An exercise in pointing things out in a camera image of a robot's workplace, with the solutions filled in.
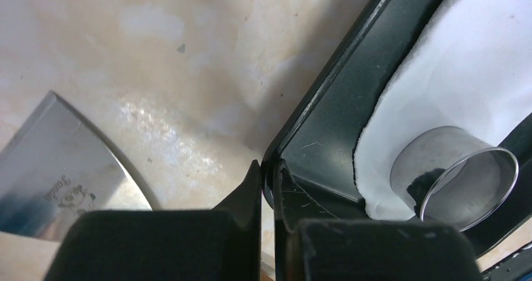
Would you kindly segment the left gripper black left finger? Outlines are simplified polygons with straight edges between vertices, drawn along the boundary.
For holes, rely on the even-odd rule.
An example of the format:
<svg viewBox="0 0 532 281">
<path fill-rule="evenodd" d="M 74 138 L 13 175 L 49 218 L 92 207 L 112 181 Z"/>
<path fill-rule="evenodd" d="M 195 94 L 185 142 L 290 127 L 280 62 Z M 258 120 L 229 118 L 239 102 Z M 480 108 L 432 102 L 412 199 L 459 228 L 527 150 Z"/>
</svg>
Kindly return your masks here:
<svg viewBox="0 0 532 281">
<path fill-rule="evenodd" d="M 261 172 L 212 209 L 93 211 L 68 231 L 46 280 L 259 280 Z"/>
</svg>

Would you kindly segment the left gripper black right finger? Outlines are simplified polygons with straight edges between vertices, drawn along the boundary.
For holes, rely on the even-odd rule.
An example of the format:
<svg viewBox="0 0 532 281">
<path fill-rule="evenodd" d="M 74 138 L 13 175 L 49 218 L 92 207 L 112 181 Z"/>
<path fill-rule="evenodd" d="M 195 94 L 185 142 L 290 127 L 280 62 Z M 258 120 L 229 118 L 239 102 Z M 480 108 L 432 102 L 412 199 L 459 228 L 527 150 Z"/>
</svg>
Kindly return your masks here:
<svg viewBox="0 0 532 281">
<path fill-rule="evenodd" d="M 481 280 L 467 238 L 451 226 L 340 219 L 285 161 L 272 172 L 277 280 Z"/>
</svg>

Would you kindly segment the black baking tray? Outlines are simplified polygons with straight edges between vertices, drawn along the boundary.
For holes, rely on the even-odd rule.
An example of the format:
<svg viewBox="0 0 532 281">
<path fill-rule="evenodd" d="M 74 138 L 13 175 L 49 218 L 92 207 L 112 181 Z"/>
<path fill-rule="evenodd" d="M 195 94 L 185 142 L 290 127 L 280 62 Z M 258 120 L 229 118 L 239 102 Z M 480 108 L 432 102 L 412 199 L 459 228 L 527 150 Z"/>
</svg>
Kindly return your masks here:
<svg viewBox="0 0 532 281">
<path fill-rule="evenodd" d="M 272 172 L 285 161 L 295 182 L 335 217 L 374 220 L 356 187 L 353 154 L 386 85 L 443 1 L 370 1 L 267 150 L 263 191 L 273 209 Z M 531 221 L 531 113 L 492 146 L 516 156 L 519 174 L 493 214 L 466 231 L 456 229 L 471 244 L 476 264 Z M 441 223 L 420 221 L 415 214 L 406 221 Z M 481 280 L 530 280 L 531 240 L 478 269 Z"/>
</svg>

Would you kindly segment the clear glass cup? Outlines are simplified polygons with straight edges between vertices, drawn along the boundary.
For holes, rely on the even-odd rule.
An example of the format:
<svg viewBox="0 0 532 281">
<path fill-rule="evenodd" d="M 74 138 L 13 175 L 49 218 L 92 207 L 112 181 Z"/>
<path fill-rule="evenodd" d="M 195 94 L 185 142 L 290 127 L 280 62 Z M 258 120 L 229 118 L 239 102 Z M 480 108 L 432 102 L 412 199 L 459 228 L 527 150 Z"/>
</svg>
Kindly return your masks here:
<svg viewBox="0 0 532 281">
<path fill-rule="evenodd" d="M 445 126 L 420 134 L 399 153 L 390 186 L 420 221 L 466 231 L 505 202 L 518 174 L 511 151 Z"/>
</svg>

